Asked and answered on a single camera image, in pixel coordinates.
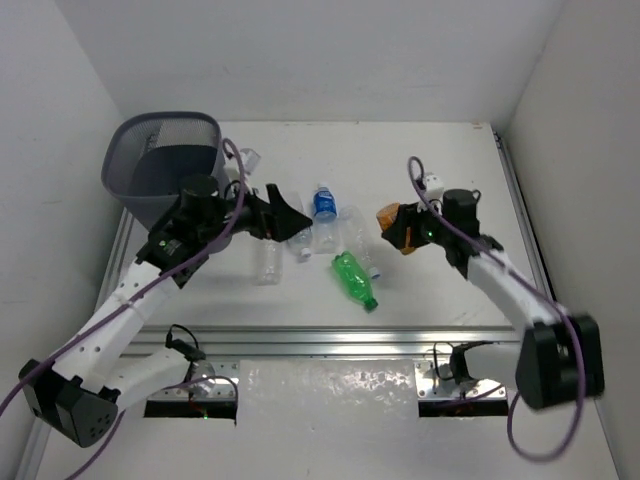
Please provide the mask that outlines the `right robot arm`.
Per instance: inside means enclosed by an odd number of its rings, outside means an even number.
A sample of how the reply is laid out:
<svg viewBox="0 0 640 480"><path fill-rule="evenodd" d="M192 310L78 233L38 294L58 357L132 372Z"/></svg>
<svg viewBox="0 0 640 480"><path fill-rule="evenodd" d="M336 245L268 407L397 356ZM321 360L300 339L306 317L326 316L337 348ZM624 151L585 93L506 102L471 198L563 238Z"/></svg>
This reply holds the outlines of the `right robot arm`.
<svg viewBox="0 0 640 480"><path fill-rule="evenodd" d="M381 236L408 255L426 245L498 307L519 334L518 346L475 341L453 348L450 379L491 379L516 389L541 410L604 393L600 333L588 314L571 315L524 280L503 246L480 231L477 190L450 189L427 207L393 203L376 214Z"/></svg>

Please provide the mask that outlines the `orange plastic bottle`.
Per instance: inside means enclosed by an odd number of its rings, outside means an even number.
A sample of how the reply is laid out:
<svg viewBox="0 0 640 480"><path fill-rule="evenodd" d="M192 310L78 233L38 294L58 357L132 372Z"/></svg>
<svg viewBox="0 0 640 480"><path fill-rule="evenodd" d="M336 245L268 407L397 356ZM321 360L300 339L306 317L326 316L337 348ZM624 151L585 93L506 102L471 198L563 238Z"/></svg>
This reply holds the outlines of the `orange plastic bottle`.
<svg viewBox="0 0 640 480"><path fill-rule="evenodd" d="M384 206L376 213L376 220L379 224L379 227L382 233L387 232L391 228L391 226L394 224L394 222L397 219L400 206L401 204L398 202L391 203ZM403 255L409 255L415 251L415 248L409 245L409 240L410 240L410 232L407 232L407 239L405 240L405 244L402 248L399 248L399 251Z"/></svg>

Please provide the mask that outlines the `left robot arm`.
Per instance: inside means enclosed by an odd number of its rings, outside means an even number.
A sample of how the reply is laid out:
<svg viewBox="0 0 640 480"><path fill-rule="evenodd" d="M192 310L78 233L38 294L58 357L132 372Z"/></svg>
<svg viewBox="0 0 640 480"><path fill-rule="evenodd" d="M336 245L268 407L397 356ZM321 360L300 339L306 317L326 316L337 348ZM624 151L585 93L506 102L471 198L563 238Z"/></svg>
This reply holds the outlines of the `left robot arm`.
<svg viewBox="0 0 640 480"><path fill-rule="evenodd" d="M134 366L114 368L153 313L232 235L285 242L311 226L276 185L266 190L262 200L239 183L235 197L227 199L212 176L183 179L176 201L102 306L48 359L31 359L20 370L18 388L34 415L87 448L106 434L119 411L179 382L203 361L199 348L170 340Z"/></svg>

